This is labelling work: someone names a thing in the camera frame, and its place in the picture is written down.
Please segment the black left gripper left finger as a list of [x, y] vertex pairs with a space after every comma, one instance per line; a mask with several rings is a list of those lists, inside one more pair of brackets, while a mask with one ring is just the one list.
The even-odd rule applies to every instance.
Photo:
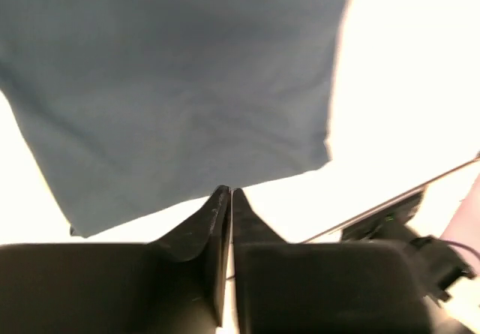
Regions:
[[213, 333], [222, 323], [230, 190], [150, 243], [1, 247], [3, 333]]

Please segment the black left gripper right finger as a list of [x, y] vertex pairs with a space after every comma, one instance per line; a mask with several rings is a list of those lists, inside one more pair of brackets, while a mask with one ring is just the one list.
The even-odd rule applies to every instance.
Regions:
[[289, 243], [232, 195], [235, 300], [242, 333], [470, 333], [430, 295], [395, 242]]

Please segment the teal blue t shirt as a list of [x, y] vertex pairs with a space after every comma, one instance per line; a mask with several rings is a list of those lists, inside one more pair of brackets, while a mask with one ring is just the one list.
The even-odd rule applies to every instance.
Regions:
[[1, 0], [1, 90], [91, 236], [329, 159], [347, 0]]

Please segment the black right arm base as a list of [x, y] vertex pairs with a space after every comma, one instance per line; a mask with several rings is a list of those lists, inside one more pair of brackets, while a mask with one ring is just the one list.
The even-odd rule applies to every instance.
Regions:
[[395, 242], [406, 254], [413, 270], [430, 295], [447, 301], [447, 289], [457, 280], [474, 279], [473, 268], [446, 243], [434, 236], [420, 236], [414, 230], [401, 224], [400, 218], [388, 218], [366, 240]]

